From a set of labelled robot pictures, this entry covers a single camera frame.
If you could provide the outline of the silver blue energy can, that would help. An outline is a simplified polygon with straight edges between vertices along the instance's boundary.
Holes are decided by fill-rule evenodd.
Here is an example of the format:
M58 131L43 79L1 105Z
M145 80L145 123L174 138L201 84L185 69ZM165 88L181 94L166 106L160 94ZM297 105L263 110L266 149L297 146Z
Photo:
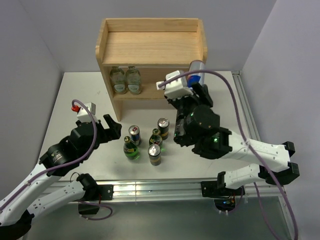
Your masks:
M201 60L193 60L190 63L189 71L204 70L205 63ZM193 83L199 83L201 86L205 83L205 74L203 72L194 72L187 76L187 86L192 88Z

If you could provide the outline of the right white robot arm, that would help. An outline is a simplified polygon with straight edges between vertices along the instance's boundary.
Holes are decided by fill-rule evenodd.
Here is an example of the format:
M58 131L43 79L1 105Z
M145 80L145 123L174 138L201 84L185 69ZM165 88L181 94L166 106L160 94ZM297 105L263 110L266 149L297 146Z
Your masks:
M221 171L211 187L203 189L212 197L239 194L246 184L264 180L269 185L285 186L300 176L298 164L291 162L295 146L287 141L269 144L243 139L240 134L220 126L220 116L212 110L208 87L194 83L192 88L171 82L164 97L177 110L173 140L181 147L192 146L202 158L232 159L247 162L236 170Z

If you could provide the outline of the black yellow soda can front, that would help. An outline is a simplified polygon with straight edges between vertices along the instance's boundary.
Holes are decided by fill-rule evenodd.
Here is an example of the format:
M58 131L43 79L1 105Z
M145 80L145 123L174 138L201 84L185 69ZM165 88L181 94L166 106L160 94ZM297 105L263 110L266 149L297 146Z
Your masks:
M161 148L157 144L151 144L148 147L148 156L150 163L153 166L158 166L161 164Z

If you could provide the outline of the black yellow soda can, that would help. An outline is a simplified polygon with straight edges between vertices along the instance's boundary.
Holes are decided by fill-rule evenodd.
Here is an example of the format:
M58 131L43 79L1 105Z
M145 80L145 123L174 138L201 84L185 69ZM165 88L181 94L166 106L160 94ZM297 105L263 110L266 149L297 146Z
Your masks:
M148 156L150 163L153 166L158 166L161 164L161 148L157 144L151 144L148 147Z
M169 137L170 121L167 118L159 118L157 121L157 128L163 140Z

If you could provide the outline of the green glass bottle front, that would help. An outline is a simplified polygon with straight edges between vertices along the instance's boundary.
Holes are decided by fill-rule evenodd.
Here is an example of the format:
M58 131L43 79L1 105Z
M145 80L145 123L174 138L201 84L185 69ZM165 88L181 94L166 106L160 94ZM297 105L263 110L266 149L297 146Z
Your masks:
M123 152L129 160L135 160L139 157L138 146L129 136L124 137Z

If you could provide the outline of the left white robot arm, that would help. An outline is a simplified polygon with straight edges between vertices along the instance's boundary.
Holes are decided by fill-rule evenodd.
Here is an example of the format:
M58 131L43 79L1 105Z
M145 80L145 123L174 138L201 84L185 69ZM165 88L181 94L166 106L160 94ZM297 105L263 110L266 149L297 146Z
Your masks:
M0 238L17 240L24 236L35 220L73 201L94 200L98 185L82 173L64 188L44 197L40 195L53 183L87 160L101 144L118 140L122 125L108 114L103 116L109 128L100 120L76 122L69 135L52 145L40 157L29 175L0 202Z

